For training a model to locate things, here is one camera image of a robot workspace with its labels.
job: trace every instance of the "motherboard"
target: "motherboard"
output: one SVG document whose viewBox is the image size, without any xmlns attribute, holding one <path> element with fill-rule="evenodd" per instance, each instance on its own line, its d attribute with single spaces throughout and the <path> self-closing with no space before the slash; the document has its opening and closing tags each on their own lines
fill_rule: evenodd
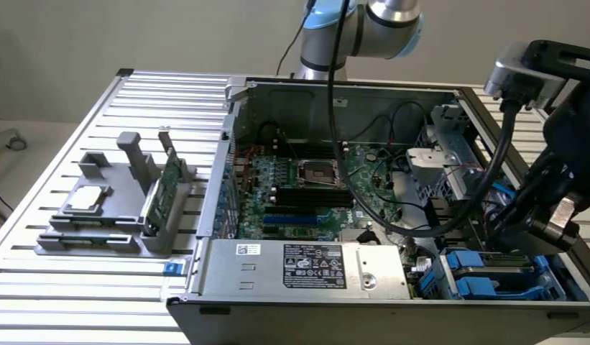
<svg viewBox="0 0 590 345">
<path fill-rule="evenodd" d="M 266 147 L 242 152 L 237 161 L 240 239 L 334 241 L 344 230 L 368 226 L 370 217 L 344 185 L 337 161 L 317 153 L 298 148 L 286 155 L 292 157 L 284 157 Z M 345 148 L 344 158 L 368 203 L 389 221 L 398 221 L 401 208 L 392 203 L 398 201 L 392 182 L 393 154 L 357 145 Z"/>
</svg>

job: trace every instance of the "black ram slot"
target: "black ram slot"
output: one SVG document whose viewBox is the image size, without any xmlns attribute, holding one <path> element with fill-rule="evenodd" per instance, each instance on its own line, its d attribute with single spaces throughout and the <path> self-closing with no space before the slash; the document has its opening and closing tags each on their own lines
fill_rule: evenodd
<svg viewBox="0 0 590 345">
<path fill-rule="evenodd" d="M 353 208 L 353 196 L 348 190 L 280 188 L 276 193 L 278 206 Z"/>
<path fill-rule="evenodd" d="M 332 160 L 336 158 L 333 148 L 329 145 L 310 145 L 281 143 L 276 155 L 282 158 L 298 158 L 312 160 Z"/>
<path fill-rule="evenodd" d="M 316 208 L 313 207 L 285 207 L 285 206 L 266 206 L 265 214 L 297 214 L 301 216 L 317 216 Z"/>
</svg>

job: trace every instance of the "white wall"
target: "white wall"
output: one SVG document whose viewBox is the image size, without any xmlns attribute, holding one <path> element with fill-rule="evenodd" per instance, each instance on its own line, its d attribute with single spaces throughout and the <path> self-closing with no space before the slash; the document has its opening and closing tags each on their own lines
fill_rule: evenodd
<svg viewBox="0 0 590 345">
<path fill-rule="evenodd" d="M 0 119 L 79 121 L 121 67 L 273 74 L 305 0 L 0 0 Z M 484 83 L 514 40 L 590 47 L 590 0 L 422 0 L 426 32 L 352 78 Z M 293 71 L 300 45 L 286 60 Z"/>
</svg>

